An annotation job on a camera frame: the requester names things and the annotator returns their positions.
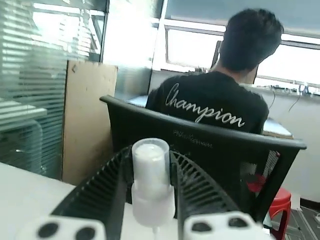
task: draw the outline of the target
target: chair backrest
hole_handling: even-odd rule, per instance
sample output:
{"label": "chair backrest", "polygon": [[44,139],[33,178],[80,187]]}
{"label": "chair backrest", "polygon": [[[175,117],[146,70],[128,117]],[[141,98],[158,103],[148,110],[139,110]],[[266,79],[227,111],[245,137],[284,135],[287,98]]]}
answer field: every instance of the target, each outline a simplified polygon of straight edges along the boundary
{"label": "chair backrest", "polygon": [[115,152],[160,138],[204,169],[243,212],[263,221],[299,150],[300,140],[245,133],[168,116],[103,96]]}

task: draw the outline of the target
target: man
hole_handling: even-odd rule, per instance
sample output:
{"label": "man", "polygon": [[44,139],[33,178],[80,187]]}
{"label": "man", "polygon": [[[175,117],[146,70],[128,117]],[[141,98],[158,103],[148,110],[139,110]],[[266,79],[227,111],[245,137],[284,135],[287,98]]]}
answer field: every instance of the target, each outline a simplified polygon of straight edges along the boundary
{"label": "man", "polygon": [[153,90],[146,108],[196,123],[260,134],[269,109],[239,85],[281,43],[284,31],[265,9],[246,9],[226,26],[220,58],[209,73],[175,76]]}

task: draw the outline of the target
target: cable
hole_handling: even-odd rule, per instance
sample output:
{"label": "cable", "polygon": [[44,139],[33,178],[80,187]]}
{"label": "cable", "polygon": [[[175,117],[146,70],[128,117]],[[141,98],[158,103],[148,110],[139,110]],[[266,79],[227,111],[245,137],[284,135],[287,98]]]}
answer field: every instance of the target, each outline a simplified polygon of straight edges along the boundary
{"label": "cable", "polygon": [[271,103],[271,105],[270,105],[270,107],[269,107],[269,110],[270,110],[270,108],[272,107],[272,105],[275,103],[275,99],[276,99],[276,93],[275,93],[275,91],[272,90],[272,92],[273,92],[273,100],[272,100],[272,103]]}
{"label": "cable", "polygon": [[300,92],[300,94],[299,94],[298,99],[297,99],[297,100],[294,102],[294,104],[292,104],[292,106],[289,108],[288,113],[289,113],[290,110],[294,107],[294,105],[299,101],[300,97],[301,97],[301,92]]}

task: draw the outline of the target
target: white desk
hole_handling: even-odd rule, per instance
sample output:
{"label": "white desk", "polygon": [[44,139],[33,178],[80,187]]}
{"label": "white desk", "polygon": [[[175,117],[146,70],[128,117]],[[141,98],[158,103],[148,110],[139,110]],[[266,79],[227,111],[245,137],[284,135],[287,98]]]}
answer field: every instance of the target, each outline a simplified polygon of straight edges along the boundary
{"label": "white desk", "polygon": [[[70,184],[0,163],[1,239],[14,240],[27,222],[49,215],[73,189]],[[153,239],[152,230],[134,220],[130,204],[124,208],[121,239]],[[178,239],[176,220],[160,228],[159,239]]]}

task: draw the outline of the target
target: window blinds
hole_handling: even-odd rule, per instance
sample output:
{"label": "window blinds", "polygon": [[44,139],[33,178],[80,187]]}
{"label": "window blinds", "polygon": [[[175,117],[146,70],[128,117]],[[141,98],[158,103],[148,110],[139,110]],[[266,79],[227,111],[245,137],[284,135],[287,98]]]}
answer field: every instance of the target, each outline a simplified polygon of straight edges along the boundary
{"label": "window blinds", "polygon": [[44,2],[0,0],[0,161],[59,179],[67,60],[99,59],[104,13]]}

